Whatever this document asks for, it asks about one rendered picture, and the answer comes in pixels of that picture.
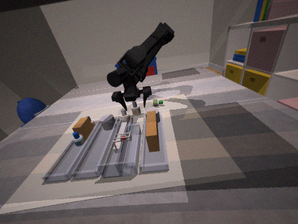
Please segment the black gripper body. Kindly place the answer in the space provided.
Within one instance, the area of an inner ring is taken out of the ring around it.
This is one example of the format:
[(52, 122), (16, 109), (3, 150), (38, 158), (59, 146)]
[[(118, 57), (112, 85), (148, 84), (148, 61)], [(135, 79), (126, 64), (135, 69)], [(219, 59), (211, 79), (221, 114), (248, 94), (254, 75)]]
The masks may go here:
[[(135, 86), (136, 86), (135, 78), (132, 79), (132, 80), (128, 80), (128, 81), (124, 82), (123, 83), (123, 86), (128, 85), (128, 87), (131, 87), (133, 84), (135, 84)], [(115, 102), (115, 101), (121, 100), (122, 97), (123, 97), (123, 94), (124, 93), (121, 93), (121, 91), (113, 92), (113, 94), (111, 96), (112, 101)], [(152, 95), (152, 93), (151, 93), (151, 87), (150, 86), (142, 87), (142, 89), (140, 90), (140, 94), (143, 94), (144, 96), (150, 96), (150, 95)]]

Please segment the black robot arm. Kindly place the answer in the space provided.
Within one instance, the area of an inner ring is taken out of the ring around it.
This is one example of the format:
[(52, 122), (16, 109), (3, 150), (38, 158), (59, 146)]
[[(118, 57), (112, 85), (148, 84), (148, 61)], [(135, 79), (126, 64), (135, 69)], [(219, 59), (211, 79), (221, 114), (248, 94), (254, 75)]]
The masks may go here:
[[(107, 81), (112, 87), (118, 87), (128, 80), (135, 78), (136, 84), (143, 82), (148, 72), (148, 66), (155, 58), (160, 48), (171, 42), (174, 31), (166, 23), (159, 23), (156, 30), (140, 45), (127, 50), (117, 63), (119, 69), (107, 75)], [(125, 61), (126, 63), (124, 63)], [(124, 99), (126, 102), (136, 101), (140, 91), (135, 84), (124, 86)]]

